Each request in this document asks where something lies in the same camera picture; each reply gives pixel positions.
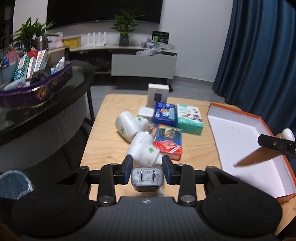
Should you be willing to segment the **black power adapter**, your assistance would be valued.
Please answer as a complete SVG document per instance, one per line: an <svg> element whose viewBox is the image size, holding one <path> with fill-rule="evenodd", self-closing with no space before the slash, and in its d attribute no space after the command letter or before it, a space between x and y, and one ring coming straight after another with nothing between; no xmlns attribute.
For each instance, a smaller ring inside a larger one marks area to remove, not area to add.
<svg viewBox="0 0 296 241"><path fill-rule="evenodd" d="M133 168L130 179L137 192L156 192L165 180L162 168L147 167Z"/></svg>

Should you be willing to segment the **teal bandage box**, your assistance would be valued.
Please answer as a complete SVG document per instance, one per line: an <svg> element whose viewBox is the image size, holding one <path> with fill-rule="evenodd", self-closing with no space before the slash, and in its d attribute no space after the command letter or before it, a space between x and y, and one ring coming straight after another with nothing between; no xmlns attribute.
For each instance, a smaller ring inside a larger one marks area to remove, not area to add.
<svg viewBox="0 0 296 241"><path fill-rule="evenodd" d="M177 128L184 133L201 135L204 123L199 109L195 106L177 104Z"/></svg>

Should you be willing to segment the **white bottle near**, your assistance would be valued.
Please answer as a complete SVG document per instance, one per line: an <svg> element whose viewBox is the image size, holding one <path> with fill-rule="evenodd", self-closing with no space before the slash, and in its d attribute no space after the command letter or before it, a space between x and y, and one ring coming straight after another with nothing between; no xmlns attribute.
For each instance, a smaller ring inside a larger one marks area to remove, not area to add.
<svg viewBox="0 0 296 241"><path fill-rule="evenodd" d="M138 132L128 150L127 155L132 156L134 167L160 167L163 154L154 146L154 137L149 132Z"/></svg>

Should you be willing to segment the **white bottle far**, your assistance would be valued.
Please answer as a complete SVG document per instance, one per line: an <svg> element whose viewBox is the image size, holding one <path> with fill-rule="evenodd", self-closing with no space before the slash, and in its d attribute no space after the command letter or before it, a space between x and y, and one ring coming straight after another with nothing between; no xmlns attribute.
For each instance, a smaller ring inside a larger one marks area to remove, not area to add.
<svg viewBox="0 0 296 241"><path fill-rule="evenodd" d="M134 116L129 111L124 111L116 118L115 126L121 136L131 143L136 134L148 122L149 120L147 118Z"/></svg>

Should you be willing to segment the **small glass bottle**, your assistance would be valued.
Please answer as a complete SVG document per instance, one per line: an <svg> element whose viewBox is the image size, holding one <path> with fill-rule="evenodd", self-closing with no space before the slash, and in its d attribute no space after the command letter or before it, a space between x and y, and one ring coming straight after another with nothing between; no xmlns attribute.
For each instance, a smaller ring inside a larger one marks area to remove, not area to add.
<svg viewBox="0 0 296 241"><path fill-rule="evenodd" d="M142 131L148 132L153 138L155 138L158 131L158 125L149 121L148 123L144 124Z"/></svg>

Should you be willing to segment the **orange white box lid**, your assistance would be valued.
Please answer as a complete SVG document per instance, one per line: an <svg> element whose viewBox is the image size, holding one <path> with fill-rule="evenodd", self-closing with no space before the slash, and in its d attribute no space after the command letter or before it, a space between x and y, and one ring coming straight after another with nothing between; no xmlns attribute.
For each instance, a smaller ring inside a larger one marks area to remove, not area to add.
<svg viewBox="0 0 296 241"><path fill-rule="evenodd" d="M248 167L234 167L259 148L261 134L272 135L261 117L212 103L207 118L216 143L222 170L268 193L279 202L295 197L295 176L284 156Z"/></svg>

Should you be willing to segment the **blue tin box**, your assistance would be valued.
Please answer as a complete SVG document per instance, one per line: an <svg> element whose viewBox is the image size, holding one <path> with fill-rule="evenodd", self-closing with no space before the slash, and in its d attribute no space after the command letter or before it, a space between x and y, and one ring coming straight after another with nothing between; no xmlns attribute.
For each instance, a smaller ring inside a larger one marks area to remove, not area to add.
<svg viewBox="0 0 296 241"><path fill-rule="evenodd" d="M174 104L165 102L156 102L154 107L153 123L167 126L177 126L177 112Z"/></svg>

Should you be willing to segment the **small white adapter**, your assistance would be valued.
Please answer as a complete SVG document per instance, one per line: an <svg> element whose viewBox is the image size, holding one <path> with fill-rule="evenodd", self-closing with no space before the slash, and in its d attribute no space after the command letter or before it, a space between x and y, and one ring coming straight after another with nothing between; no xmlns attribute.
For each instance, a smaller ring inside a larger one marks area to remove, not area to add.
<svg viewBox="0 0 296 241"><path fill-rule="evenodd" d="M142 106L139 108L139 111L137 113L137 116L141 116L143 118L147 118L149 121L152 120L154 116L154 109L149 108L147 106Z"/></svg>

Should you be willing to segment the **white charger box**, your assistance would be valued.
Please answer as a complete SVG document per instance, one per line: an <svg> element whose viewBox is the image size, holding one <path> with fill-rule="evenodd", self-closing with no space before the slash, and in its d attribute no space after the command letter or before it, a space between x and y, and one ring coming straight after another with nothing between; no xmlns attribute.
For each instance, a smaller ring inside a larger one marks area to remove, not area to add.
<svg viewBox="0 0 296 241"><path fill-rule="evenodd" d="M157 102L166 102L169 94L169 86L163 84L148 85L147 107L154 108Z"/></svg>

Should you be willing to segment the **black round table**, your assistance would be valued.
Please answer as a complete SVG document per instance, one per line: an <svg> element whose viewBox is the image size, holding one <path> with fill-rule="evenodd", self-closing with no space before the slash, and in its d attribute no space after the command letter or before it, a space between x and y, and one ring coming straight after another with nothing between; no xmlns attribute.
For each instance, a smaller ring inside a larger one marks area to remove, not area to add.
<svg viewBox="0 0 296 241"><path fill-rule="evenodd" d="M27 169L69 142L85 120L95 68L73 61L73 77L36 108L1 108L1 171Z"/></svg>

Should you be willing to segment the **purple tray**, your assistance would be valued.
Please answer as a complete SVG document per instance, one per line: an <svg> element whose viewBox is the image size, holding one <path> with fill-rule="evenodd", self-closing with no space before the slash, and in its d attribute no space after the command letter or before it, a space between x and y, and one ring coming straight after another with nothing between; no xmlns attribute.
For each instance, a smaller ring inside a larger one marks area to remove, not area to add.
<svg viewBox="0 0 296 241"><path fill-rule="evenodd" d="M29 87L1 90L2 108L31 108L50 99L73 77L72 62L58 72L43 78Z"/></svg>

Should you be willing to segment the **white router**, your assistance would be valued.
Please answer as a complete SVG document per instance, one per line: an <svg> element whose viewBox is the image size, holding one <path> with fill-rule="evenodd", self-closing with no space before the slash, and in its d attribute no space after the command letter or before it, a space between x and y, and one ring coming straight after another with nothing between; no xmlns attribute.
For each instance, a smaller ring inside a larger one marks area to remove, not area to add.
<svg viewBox="0 0 296 241"><path fill-rule="evenodd" d="M101 37L101 32L93 32L87 34L87 44L85 47L103 47L106 44L106 33L103 32L103 38Z"/></svg>

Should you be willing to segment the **green black box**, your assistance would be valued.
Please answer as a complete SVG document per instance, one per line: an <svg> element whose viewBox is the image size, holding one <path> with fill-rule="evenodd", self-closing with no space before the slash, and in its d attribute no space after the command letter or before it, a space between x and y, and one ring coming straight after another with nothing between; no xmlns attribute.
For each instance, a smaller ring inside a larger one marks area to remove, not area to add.
<svg viewBox="0 0 296 241"><path fill-rule="evenodd" d="M153 31L152 32L152 41L154 43L169 43L169 34L167 32Z"/></svg>

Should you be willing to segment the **white plastic bag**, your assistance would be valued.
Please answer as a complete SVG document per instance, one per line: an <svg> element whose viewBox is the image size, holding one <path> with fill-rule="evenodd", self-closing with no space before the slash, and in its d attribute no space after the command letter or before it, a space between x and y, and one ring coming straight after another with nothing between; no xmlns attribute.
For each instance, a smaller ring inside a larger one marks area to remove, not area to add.
<svg viewBox="0 0 296 241"><path fill-rule="evenodd" d="M64 47L63 40L63 32L57 32L55 36L48 36L48 49L52 50Z"/></svg>

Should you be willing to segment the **potted plant on cabinet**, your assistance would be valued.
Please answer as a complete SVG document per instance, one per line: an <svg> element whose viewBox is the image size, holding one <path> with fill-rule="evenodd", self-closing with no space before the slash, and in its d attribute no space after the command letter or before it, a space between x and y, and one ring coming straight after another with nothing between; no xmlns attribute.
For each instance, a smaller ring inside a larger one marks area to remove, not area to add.
<svg viewBox="0 0 296 241"><path fill-rule="evenodd" d="M138 25L137 19L142 15L135 16L127 11L120 10L120 13L114 16L111 29L119 32L119 46L128 47L130 45L130 33L132 33Z"/></svg>

